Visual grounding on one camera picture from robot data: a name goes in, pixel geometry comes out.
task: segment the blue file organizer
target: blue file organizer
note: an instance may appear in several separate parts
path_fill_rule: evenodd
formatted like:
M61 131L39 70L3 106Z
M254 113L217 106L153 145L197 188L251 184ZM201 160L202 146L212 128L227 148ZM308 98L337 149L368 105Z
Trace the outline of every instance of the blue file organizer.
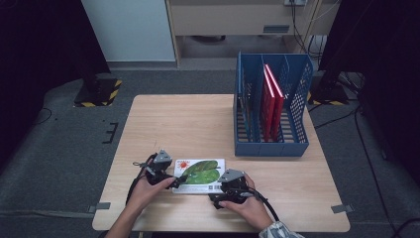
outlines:
M276 142L264 142L260 123L263 65L268 63L285 95ZM234 98L235 156L301 157L309 146L303 111L313 66L302 54L238 54Z

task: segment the yellow black hazard tape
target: yellow black hazard tape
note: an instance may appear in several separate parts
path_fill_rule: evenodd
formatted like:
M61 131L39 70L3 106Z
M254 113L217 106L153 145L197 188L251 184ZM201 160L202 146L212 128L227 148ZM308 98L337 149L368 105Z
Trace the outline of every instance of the yellow black hazard tape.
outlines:
M319 104L325 104L325 105L347 105L349 104L348 100L317 100L312 98L311 92L308 92L307 97L309 105L319 105Z
M107 101L102 101L102 102L80 102L80 103L74 103L75 107L95 107L95 106L109 106L112 104L112 102L114 102L115 97L117 96L118 90L120 89L120 85L123 82L123 80L116 80L115 81L115 85L114 88L111 92L111 94L109 95L109 99Z

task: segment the sleeve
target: sleeve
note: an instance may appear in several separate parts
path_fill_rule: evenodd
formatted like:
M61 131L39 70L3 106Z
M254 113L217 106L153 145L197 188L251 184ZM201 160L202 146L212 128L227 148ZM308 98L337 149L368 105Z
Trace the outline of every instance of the sleeve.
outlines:
M268 228L260 232L260 238L304 238L290 231L281 221L272 223Z

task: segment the red book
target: red book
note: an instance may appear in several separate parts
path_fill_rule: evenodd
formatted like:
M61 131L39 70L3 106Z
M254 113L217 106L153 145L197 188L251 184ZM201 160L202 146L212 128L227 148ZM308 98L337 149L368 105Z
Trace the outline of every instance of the red book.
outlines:
M264 78L262 84L262 108L261 108L261 122L263 139L268 142L271 128L272 113L274 111L275 96L271 87L271 80L266 72L263 71Z
M284 95L281 91L281 88L280 88L280 85L278 84L277 79L274 77L274 74L272 74L271 68L269 68L268 64L264 65L264 70L268 74L268 77L270 79L271 86L274 92L274 97L275 97L270 134L271 134L271 138L276 142L278 138L278 129L280 127L280 118L281 118L281 110L283 109Z

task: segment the book cover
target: book cover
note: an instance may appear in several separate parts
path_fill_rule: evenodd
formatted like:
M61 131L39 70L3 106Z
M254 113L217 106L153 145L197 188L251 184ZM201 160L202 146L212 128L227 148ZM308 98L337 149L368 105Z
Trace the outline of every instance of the book cover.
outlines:
M283 109L283 102L284 102L284 95L281 91L280 85L278 84L277 79L275 78L274 74L271 71L271 68L268 64L264 65L264 69L266 70L269 79L271 81L271 85L274 92L275 102L274 102L274 110L272 113L272 120L271 120L271 138L277 142L278 138L278 130L280 127L280 118L281 118L281 111Z
M268 142L270 139L270 128L272 121L272 113L274 110L275 96L271 87L271 79L267 71L263 70L263 84L262 84L262 106L261 106L261 124L263 139Z
M223 193L221 183L217 182L225 172L225 159L176 160L173 175L188 175L186 182L179 188L172 188L173 193Z

